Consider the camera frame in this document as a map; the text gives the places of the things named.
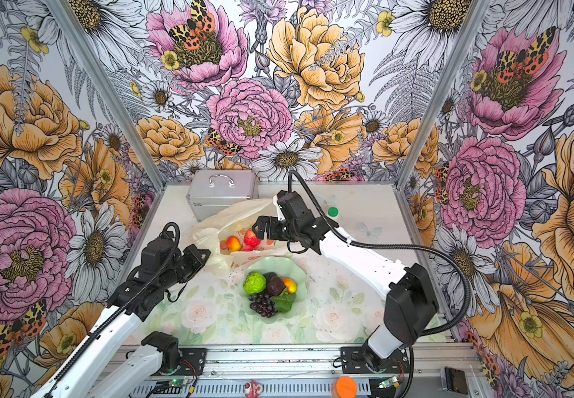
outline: metal pole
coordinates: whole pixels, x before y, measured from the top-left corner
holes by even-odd
[[[409,153],[404,159],[402,170],[398,174],[396,186],[401,189],[406,184],[410,177],[411,171],[415,168],[419,155],[422,152],[422,147],[426,144],[428,136],[431,134],[434,120],[446,96],[449,93],[449,86],[455,79],[455,75],[461,69],[461,61],[466,56],[470,46],[475,40],[475,36],[481,27],[484,15],[490,7],[491,0],[473,0],[466,13],[459,35],[455,41],[455,47],[452,49],[448,60],[442,69],[442,75],[433,90],[433,96],[428,102],[426,111],[422,116],[422,123],[419,125],[418,133],[409,148]]]
[[[101,61],[97,57],[97,53],[92,50],[92,45],[84,34],[84,28],[77,20],[68,0],[49,0],[45,1],[45,4],[53,17],[55,17],[62,32],[66,35],[69,48],[79,57],[79,61],[95,84],[96,89],[106,99],[107,107],[115,116],[119,128],[128,138],[135,155],[141,161],[143,169],[148,174],[150,181],[152,181],[155,193],[161,192],[164,188],[164,180],[143,140],[137,133],[135,125],[132,123],[132,119],[120,100],[115,87],[110,82]]]

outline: plastic bag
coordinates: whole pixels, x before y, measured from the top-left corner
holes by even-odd
[[[264,239],[253,251],[221,254],[221,240],[234,235],[243,243],[245,232],[254,225],[258,216],[277,216],[272,199],[252,199],[231,205],[195,225],[181,240],[179,247],[194,243],[199,249],[209,249],[211,255],[205,269],[219,276],[229,275],[232,268],[250,265],[261,257],[280,257],[289,253],[285,242]]]

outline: case handle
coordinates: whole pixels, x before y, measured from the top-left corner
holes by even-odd
[[[234,186],[234,180],[232,179],[232,177],[226,176],[224,174],[214,174],[214,175],[210,176],[210,178],[208,180],[210,187],[214,187],[214,182],[212,181],[212,178],[214,178],[214,177],[225,177],[225,178],[230,180],[230,187]]]

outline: fruit bowl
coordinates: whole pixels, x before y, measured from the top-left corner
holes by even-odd
[[[291,318],[299,311],[300,307],[304,305],[304,301],[307,299],[307,287],[305,286],[307,275],[305,271],[301,270],[291,259],[285,257],[264,257],[247,268],[245,275],[247,276],[251,271],[257,271],[261,274],[274,272],[278,276],[290,278],[298,285],[298,290],[296,291],[296,299],[291,305],[291,311],[275,314],[271,318],[264,318],[250,308],[250,295],[247,294],[243,287],[243,282],[241,282],[239,285],[239,295],[241,300],[243,300],[243,311],[245,311],[246,314],[256,316],[265,323],[273,323],[280,318]]]

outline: green bowl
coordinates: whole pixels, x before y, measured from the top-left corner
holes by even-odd
[[[271,318],[265,318],[250,308],[250,295],[247,294],[243,287],[243,283],[241,283],[239,286],[239,294],[243,300],[243,311],[245,311],[246,314],[257,316],[258,319],[265,323],[273,323],[280,318],[291,318],[294,314],[298,313],[301,306],[305,305],[304,301],[307,299],[307,286],[305,286],[307,275],[305,274],[305,271],[301,270],[293,261],[291,261],[291,259],[287,259],[285,257],[264,257],[247,268],[245,276],[247,276],[251,271],[257,271],[261,274],[274,272],[282,278],[290,278],[296,283],[298,290],[296,291],[296,300],[294,300],[291,305],[291,311],[284,313],[279,312]]]

